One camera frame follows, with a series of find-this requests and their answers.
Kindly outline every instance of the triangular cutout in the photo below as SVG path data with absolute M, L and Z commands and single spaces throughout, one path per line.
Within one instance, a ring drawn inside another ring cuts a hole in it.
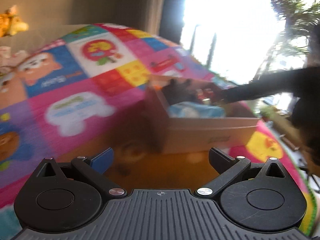
M 276 163 L 271 163 L 271 165 L 269 166 L 269 169 L 267 171 L 266 176 L 276 177 L 276 178 L 284 178 L 283 172 L 281 171 L 279 165 Z
M 51 165 L 51 163 L 46 163 L 41 171 L 38 173 L 37 177 L 51 177 L 51 176 L 55 176 L 56 173 L 54 172 L 54 169 Z

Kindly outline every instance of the beige curtain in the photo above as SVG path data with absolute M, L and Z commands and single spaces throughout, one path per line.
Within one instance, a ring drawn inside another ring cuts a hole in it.
M 145 31 L 158 35 L 164 0 L 147 0 Z

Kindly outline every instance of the red circle print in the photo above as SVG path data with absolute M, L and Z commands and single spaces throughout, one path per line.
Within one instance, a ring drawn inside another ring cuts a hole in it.
M 108 40 L 89 41 L 82 47 L 83 55 L 93 61 L 98 61 L 103 57 L 110 57 L 115 54 L 117 48 L 115 44 Z

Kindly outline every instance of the metal screw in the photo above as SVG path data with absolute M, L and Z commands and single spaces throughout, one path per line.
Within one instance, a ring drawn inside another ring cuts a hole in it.
M 124 194 L 124 189 L 119 187 L 114 187 L 111 190 L 109 190 L 109 194 L 113 196 L 121 196 Z
M 197 193 L 203 196 L 211 195 L 212 194 L 212 189 L 208 187 L 201 187 L 197 189 Z

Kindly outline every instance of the open box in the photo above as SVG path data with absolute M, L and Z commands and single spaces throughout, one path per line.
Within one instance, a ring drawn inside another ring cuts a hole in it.
M 163 87 L 171 78 L 174 77 L 150 75 L 145 95 L 146 108 L 161 153 L 207 151 L 211 147 L 228 148 L 248 143 L 259 119 L 242 103 L 223 106 L 227 113 L 224 118 L 169 117 L 169 105 L 161 90 L 156 90 L 154 85 Z M 208 87 L 213 91 L 220 90 L 214 83 L 194 79 L 189 88 Z

